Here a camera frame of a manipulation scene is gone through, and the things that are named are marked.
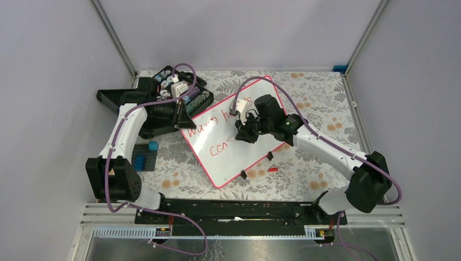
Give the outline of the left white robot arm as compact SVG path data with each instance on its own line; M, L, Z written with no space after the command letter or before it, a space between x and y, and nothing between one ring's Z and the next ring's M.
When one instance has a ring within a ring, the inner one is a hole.
M119 116L111 136L97 158L89 158L85 169L95 198L106 201L111 212L118 212L112 202L121 202L121 208L148 211L155 223L167 220L169 210L161 204L161 193L142 188L141 179L131 163L133 149L144 122L149 117L173 120L180 113L179 100L188 96L197 86L191 85L178 97L158 100L150 92L126 90L118 108Z

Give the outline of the pink-framed whiteboard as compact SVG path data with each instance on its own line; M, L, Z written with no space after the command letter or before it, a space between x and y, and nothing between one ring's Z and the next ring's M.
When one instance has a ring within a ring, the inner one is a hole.
M229 113L234 95L193 117L195 129L182 129L182 135L201 167L216 188L221 188L242 171L247 171L283 145L272 135L262 135L254 144L227 141L237 134L237 117Z

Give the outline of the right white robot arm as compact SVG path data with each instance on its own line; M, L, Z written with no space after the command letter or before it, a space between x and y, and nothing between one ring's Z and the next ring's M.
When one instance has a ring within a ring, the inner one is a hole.
M270 134L278 141L312 153L349 181L347 186L324 192L315 200L314 221L325 224L341 210L370 213L381 203L392 186L384 155L355 151L329 138L301 116L287 115L271 95L259 97L255 105L256 112L251 113L245 100L232 101L229 111L239 117L235 123L236 140L254 144L260 136Z

